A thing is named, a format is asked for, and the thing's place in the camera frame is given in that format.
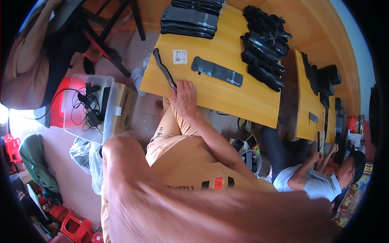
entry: hand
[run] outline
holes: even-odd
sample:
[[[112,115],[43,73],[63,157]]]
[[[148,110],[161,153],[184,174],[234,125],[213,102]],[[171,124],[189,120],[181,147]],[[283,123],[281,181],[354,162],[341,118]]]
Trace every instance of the hand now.
[[[319,159],[317,161],[319,162],[319,164],[321,164],[323,162],[323,160],[324,160],[324,155],[323,155],[323,153],[319,152]]]
[[[48,2],[46,3],[46,6],[48,6],[51,10],[54,10],[62,2],[63,2],[63,0],[48,0]]]
[[[331,154],[334,154],[334,153],[336,153],[338,151],[339,151],[339,145],[338,144],[331,145],[331,149],[329,151]]]
[[[319,161],[320,159],[321,159],[321,161],[323,161],[323,158],[324,158],[323,153],[321,153],[321,152],[314,152],[311,155],[311,157],[309,157],[308,161],[309,161],[309,163],[315,163],[315,162]]]
[[[170,104],[185,121],[188,121],[198,113],[196,86],[186,80],[177,80],[175,83],[177,93],[170,88]]]

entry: plastic bag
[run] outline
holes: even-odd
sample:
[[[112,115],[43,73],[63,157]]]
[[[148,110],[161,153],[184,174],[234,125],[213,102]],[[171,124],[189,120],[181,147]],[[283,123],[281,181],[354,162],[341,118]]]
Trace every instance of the plastic bag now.
[[[92,174],[92,188],[97,195],[101,195],[101,185],[103,184],[103,158],[100,156],[100,146],[96,143],[90,143],[89,150],[89,168]]]
[[[84,139],[76,138],[69,151],[72,160],[89,175],[91,175],[91,172],[89,171],[89,150],[91,148],[91,144],[91,142]]]
[[[99,153],[102,147],[96,143],[76,138],[69,151],[74,162],[85,173],[92,176],[92,188],[97,195],[101,195],[101,185],[103,184],[103,159]]]

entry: white shirt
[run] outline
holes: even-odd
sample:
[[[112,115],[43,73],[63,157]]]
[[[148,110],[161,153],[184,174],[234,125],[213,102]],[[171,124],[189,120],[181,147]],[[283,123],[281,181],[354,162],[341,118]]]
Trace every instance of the white shirt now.
[[[292,192],[294,190],[290,189],[288,186],[289,178],[294,174],[294,172],[303,164],[298,164],[296,166],[288,167],[282,170],[277,178],[274,180],[274,187],[279,192]],[[315,170],[309,169],[305,176],[308,178],[307,183],[305,184],[303,191],[305,191],[310,199],[316,198],[327,198],[332,202],[337,195],[342,192],[340,188],[338,179],[335,174],[326,175]]]

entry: yellow table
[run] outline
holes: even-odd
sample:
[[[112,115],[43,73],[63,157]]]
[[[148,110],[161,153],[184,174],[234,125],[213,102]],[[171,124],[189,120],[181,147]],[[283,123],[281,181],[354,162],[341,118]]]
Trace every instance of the yellow table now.
[[[305,74],[305,67],[301,53],[294,51],[297,65],[298,79],[298,114],[296,137],[317,141],[317,132],[324,130],[326,109],[316,96]],[[309,112],[317,116],[317,124],[309,120]]]
[[[335,96],[330,96],[328,97],[328,99],[329,99],[329,109],[328,109],[326,142],[330,144],[334,144],[335,135],[336,135]]]
[[[173,80],[191,80],[196,86],[199,106],[276,128],[280,92],[273,91],[247,73],[247,64],[240,57],[244,50],[240,36],[246,32],[247,21],[242,12],[226,5],[213,40],[165,34],[159,36],[155,47],[159,48],[162,63]],[[186,50],[187,64],[173,64],[173,50]],[[203,73],[198,75],[191,70],[196,56],[242,74],[242,86],[236,87]],[[168,81],[154,56],[147,65],[140,90],[170,97]]]

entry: black cap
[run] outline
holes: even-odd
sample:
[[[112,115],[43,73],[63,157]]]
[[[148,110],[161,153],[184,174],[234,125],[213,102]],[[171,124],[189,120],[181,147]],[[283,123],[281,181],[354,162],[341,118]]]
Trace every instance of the black cap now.
[[[349,157],[350,156],[354,158],[354,163],[355,163],[355,176],[353,181],[354,184],[357,181],[359,181],[359,179],[363,174],[364,167],[366,164],[366,156],[361,151],[355,151],[355,150],[350,152]]]

